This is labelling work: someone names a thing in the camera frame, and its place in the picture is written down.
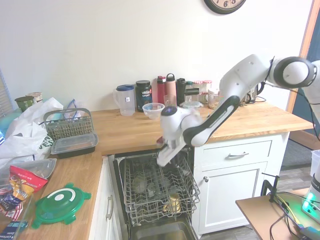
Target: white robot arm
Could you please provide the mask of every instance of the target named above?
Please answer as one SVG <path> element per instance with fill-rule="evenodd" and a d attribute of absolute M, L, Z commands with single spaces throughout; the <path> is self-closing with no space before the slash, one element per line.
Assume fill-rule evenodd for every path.
<path fill-rule="evenodd" d="M 311 63 L 301 57 L 269 60 L 255 54 L 246 57 L 223 76 L 219 85 L 222 100 L 205 121 L 194 110 L 174 106 L 163 109 L 164 146 L 158 153 L 158 165 L 164 167 L 185 145 L 204 145 L 239 107 L 246 94 L 264 81 L 286 89 L 304 88 L 310 102 L 320 103 L 320 74 L 317 73 L 320 73 L 320 61 Z M 320 105 L 312 107 L 320 119 Z"/>

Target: floor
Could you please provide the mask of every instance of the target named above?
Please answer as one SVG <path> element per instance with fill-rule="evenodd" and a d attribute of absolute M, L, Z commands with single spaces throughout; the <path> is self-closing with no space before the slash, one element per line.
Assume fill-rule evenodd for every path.
<path fill-rule="evenodd" d="M 282 166 L 296 166 L 302 164 L 311 164 L 311 150 L 289 139 L 286 145 Z"/>
<path fill-rule="evenodd" d="M 281 170 L 278 182 L 279 191 L 290 191 L 310 187 L 310 167 Z M 200 240 L 259 240 L 250 225 L 202 235 Z"/>

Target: wooden countertop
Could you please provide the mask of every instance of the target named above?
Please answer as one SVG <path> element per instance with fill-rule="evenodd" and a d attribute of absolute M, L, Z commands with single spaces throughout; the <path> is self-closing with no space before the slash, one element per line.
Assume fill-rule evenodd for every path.
<path fill-rule="evenodd" d="M 203 117 L 212 110 L 200 109 Z M 76 220 L 69 225 L 62 222 L 29 227 L 23 232 L 24 240 L 87 240 L 90 233 L 95 200 L 102 169 L 102 156 L 158 148 L 161 137 L 159 120 L 150 120 L 144 113 L 122 116 L 119 110 L 92 112 L 94 130 L 99 143 L 95 152 L 77 157 L 58 159 L 49 182 L 38 199 L 63 188 L 67 183 L 92 194 L 76 213 Z M 312 128 L 312 124 L 268 103 L 256 103 L 240 107 L 209 139 L 209 143 L 276 134 Z"/>
<path fill-rule="evenodd" d="M 211 113 L 203 107 L 203 118 Z M 99 137 L 96 149 L 104 155 L 156 149 L 162 136 L 160 120 L 144 113 L 122 116 L 118 109 L 92 112 L 94 130 Z M 311 129 L 312 123 L 266 102 L 239 107 L 210 137 L 208 143 L 267 134 Z"/>
<path fill-rule="evenodd" d="M 304 196 L 308 190 L 308 188 L 305 188 L 295 190 L 292 193 Z M 302 212 L 302 200 L 300 198 L 287 194 L 279 195 L 289 203 L 289 206 L 302 225 L 320 230 L 320 224 Z M 271 225 L 284 215 L 280 207 L 275 203 L 269 202 L 269 199 L 269 196 L 259 196 L 236 201 L 236 204 L 262 240 L 270 240 L 269 230 Z M 297 234 L 295 226 L 290 219 L 289 222 L 291 230 Z M 284 219 L 272 228 L 272 235 L 275 240 L 298 240 L 297 237 L 290 234 Z"/>

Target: drawer handle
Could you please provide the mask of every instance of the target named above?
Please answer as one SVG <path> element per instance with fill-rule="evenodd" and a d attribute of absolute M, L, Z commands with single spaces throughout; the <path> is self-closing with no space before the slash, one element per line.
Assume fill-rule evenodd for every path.
<path fill-rule="evenodd" d="M 243 152 L 243 153 L 241 153 L 241 154 L 236 154 L 236 155 L 234 155 L 234 154 L 229 154 L 228 155 L 228 157 L 229 158 L 234 158 L 234 157 L 243 157 L 243 156 L 245 156 L 245 155 L 248 155 L 249 153 L 248 152 Z"/>
<path fill-rule="evenodd" d="M 111 200 L 111 210 L 110 213 L 108 213 L 109 209 L 109 200 Z M 105 220 L 107 221 L 108 219 L 110 220 L 112 217 L 112 213 L 114 212 L 114 198 L 111 196 L 108 197 L 108 205 L 106 207 L 106 215 L 105 215 Z"/>

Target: pink bottle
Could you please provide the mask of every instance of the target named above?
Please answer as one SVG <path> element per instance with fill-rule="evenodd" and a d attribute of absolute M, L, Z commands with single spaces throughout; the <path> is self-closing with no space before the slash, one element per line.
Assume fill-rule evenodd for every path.
<path fill-rule="evenodd" d="M 158 76 L 158 78 L 156 79 L 156 86 L 157 86 L 158 103 L 165 104 L 164 96 L 167 95 L 166 77 Z"/>
<path fill-rule="evenodd" d="M 177 105 L 177 89 L 176 89 L 176 79 L 173 73 L 169 73 L 166 76 L 165 88 L 166 88 L 166 94 L 169 96 L 170 101 L 173 102 L 173 104 L 176 106 Z"/>

